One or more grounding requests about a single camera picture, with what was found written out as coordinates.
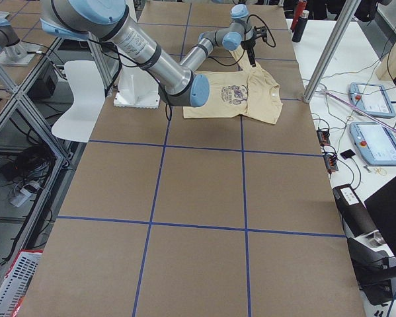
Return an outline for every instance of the plastic crate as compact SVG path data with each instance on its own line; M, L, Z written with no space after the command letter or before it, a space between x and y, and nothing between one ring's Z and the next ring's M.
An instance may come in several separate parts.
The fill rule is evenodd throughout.
M42 251L21 250L0 287L0 317L13 317L36 272Z

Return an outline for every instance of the blue tape grid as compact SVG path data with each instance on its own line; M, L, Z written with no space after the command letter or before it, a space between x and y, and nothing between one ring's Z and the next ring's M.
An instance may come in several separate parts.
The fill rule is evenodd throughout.
M23 10L28 4L26 4L17 12L13 13L14 18L17 14L21 13L20 11ZM181 24L167 24L167 25L175 25L175 26L185 26L184 31L184 38L182 43L182 49L180 56L184 56L184 43L187 36L187 30L189 26L189 18L191 14L192 6L189 6L188 18L186 25ZM25 39L29 33L36 28L36 25L32 28L20 28L20 29L28 29L27 34L23 37ZM288 31L287 29L273 29L278 31ZM294 59L270 59L266 58L267 60L278 60L278 61L295 61ZM283 98L283 100L297 100L292 98ZM179 145L168 145L167 139L169 135L169 128L170 122L167 124L167 130L165 133L164 144L151 144L151 143L133 143L133 142L116 142L116 141L105 141L105 140L91 140L91 142L95 143L112 143L112 144L123 144L123 145L139 145L139 146L148 146L148 147L162 147L163 151L161 153L161 161L157 176L157 181L155 185L155 193L153 197L153 203L151 208L151 215L149 217L149 221L134 221L134 220L125 220L125 219L105 219L105 218L92 218L92 217L74 217L74 216L58 216L59 219L71 219L71 220L84 220L84 221L101 221L101 222L113 222L113 223L131 223L131 224L138 224L138 225L147 225L147 236L145 240L145 247L143 250L143 256L141 261L141 267L139 272L139 279L138 285L136 287L136 295L134 301L134 307L132 311L132 317L136 317L136 312L138 309L138 302L139 302L139 295L140 295L140 288L141 288L141 281L143 278L143 272L145 269L145 262L147 256L147 249L149 246L149 239L151 236L151 229L152 226L166 226L166 227L186 227L186 228L196 228L196 229L211 229L211 230L233 230L233 231L240 231L244 232L245 234L245 254L246 254L246 276L247 276L247 306L248 306L248 317L252 317L252 306L251 306L251 277L250 277L250 263L249 263L249 232L259 232L259 233L266 233L266 234L291 234L291 235L300 235L300 236L323 236L323 237L332 237L332 238L345 238L344 235L339 234L322 234L316 232L293 232L293 231L282 231L282 230L264 230L264 229L250 229L248 227L248 220L247 220L247 195L246 195L246 165L245 165L245 153L260 153L260 154L273 154L273 155L297 155L297 156L307 156L307 157L321 157L321 155L311 155L311 154L303 154L303 153L280 153L280 152L272 152L272 151L252 151L252 150L245 150L244 144L244 131L243 131L243 120L241 117L241 149L217 149L217 148L199 148L199 147L186 147L186 146L179 146ZM167 148L177 148L177 149L200 149L200 150L209 150L209 151L234 151L234 152L241 152L242 156L242 180L243 180L243 212L244 212L244 228L234 228L234 227L217 227L217 226L205 226L205 225L189 225L189 224L180 224L180 223L161 223L161 222L153 222L153 216L155 212L155 204L157 201L158 191L159 191L159 184L161 180L161 173L163 170L163 163L165 158L165 151Z

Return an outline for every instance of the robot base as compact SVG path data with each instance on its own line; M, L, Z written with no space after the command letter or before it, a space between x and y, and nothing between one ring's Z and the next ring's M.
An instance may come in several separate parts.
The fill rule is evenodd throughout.
M158 84L140 68L123 68L118 90L114 100L117 107L158 108Z
M28 52L35 52L40 50L41 46L36 45L36 44L27 44L27 43L22 43L26 51ZM0 53L0 64L2 66L22 66L26 67L35 57L36 54L27 54L25 57L20 58L18 61L13 61L12 59L9 59L7 57L7 54L5 51L2 51Z

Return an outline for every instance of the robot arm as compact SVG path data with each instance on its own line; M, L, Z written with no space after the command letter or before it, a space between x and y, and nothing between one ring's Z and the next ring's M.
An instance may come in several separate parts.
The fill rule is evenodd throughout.
M0 18L0 53L2 50L5 50L8 58L13 61L17 61L27 55L20 38L10 23L4 18Z
M173 106L203 106L208 100L210 85L195 70L222 45L235 50L242 41L253 37L247 23L245 5L231 11L229 28L207 32L190 53L177 63L162 47L129 17L125 0L42 0L42 28L50 34L74 40L87 40L89 32L100 41L112 42L141 69L160 80L165 92L161 98Z

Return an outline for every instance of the power strip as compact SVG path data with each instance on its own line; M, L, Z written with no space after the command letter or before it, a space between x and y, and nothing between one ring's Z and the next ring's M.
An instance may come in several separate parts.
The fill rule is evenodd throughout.
M14 207L20 207L31 195L35 194L39 188L40 185L38 182L34 180L29 181L29 183L25 184L22 188L16 190L14 196L9 200L10 204Z
M332 154L325 153L323 155L323 158L324 158L325 168L327 169L327 172L329 174L338 171L337 163L333 160Z
M317 137L320 146L330 145L329 132L324 130L317 130Z

